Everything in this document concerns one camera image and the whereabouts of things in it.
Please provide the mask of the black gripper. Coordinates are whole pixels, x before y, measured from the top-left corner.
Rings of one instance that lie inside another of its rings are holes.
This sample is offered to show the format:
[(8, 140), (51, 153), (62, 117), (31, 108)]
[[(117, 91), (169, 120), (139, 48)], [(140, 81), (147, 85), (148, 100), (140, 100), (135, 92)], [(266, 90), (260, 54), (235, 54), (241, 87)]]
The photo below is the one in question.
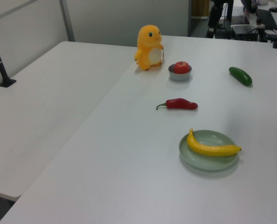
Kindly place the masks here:
[(209, 21), (208, 21), (209, 29), (206, 32), (206, 38), (211, 38), (211, 29), (210, 28), (214, 28), (212, 38), (215, 38), (216, 30), (217, 30), (216, 26), (217, 26), (218, 21), (220, 20), (222, 11), (223, 11), (222, 6), (218, 6), (218, 7), (213, 6), (211, 8), (211, 13), (209, 16)]

